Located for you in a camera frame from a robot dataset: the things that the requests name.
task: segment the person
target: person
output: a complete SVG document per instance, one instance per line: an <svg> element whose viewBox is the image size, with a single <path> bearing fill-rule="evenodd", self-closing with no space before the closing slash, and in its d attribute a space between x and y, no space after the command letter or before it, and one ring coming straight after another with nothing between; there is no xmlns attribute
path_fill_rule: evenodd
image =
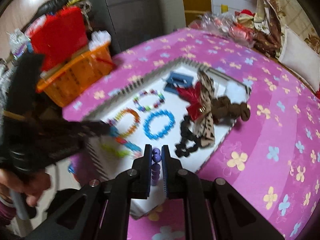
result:
<svg viewBox="0 0 320 240"><path fill-rule="evenodd" d="M10 233L5 226L9 225L16 215L9 189L27 195L27 204L36 207L43 192L51 187L49 174L40 171L32 174L27 183L22 182L13 172L0 169L0 239L16 240L18 236Z"/></svg>

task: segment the leopard print fabric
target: leopard print fabric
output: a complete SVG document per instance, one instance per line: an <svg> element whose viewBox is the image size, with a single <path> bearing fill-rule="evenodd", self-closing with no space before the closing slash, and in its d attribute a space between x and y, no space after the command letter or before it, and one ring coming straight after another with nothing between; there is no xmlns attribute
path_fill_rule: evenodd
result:
<svg viewBox="0 0 320 240"><path fill-rule="evenodd" d="M201 139L201 147L207 147L215 143L213 116L211 113L211 101L214 98L213 79L203 71L198 71L198 80L202 84L200 102L204 107L204 114L195 125L194 134Z"/></svg>

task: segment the purple bead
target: purple bead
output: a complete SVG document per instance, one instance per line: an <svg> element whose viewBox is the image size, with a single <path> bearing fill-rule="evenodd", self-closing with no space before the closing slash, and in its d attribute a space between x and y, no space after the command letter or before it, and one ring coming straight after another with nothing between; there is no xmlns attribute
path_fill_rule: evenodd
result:
<svg viewBox="0 0 320 240"><path fill-rule="evenodd" d="M160 178L160 174L151 176L152 180L159 180L159 178Z"/></svg>
<svg viewBox="0 0 320 240"><path fill-rule="evenodd" d="M155 162L155 163L159 163L161 161L161 155L156 153L153 155L152 157L152 160Z"/></svg>
<svg viewBox="0 0 320 240"><path fill-rule="evenodd" d="M159 163L154 163L151 165L151 170L152 171L159 171L160 170L160 164Z"/></svg>
<svg viewBox="0 0 320 240"><path fill-rule="evenodd" d="M160 149L158 149L158 148L153 148L152 154L156 154L156 153L160 154L160 153L161 153L161 152L160 152Z"/></svg>
<svg viewBox="0 0 320 240"><path fill-rule="evenodd" d="M158 181L157 180L151 180L151 186L157 186Z"/></svg>

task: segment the stacked purple beads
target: stacked purple beads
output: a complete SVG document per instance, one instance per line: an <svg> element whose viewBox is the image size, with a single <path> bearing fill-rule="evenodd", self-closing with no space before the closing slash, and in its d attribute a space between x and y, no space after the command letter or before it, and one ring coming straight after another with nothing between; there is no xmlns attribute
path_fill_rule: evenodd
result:
<svg viewBox="0 0 320 240"><path fill-rule="evenodd" d="M158 148L152 150L152 160L154 163L151 165L151 185L156 186L160 178L160 164L161 154Z"/></svg>

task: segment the hand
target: hand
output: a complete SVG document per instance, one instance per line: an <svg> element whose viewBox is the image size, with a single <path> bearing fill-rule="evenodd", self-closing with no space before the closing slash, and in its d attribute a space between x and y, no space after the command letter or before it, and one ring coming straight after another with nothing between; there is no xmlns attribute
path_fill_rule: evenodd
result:
<svg viewBox="0 0 320 240"><path fill-rule="evenodd" d="M37 206L42 193L51 187L49 174L40 171L32 174L28 183L23 183L13 172L0 169L0 196L12 203L9 189L27 195L27 204L30 207Z"/></svg>

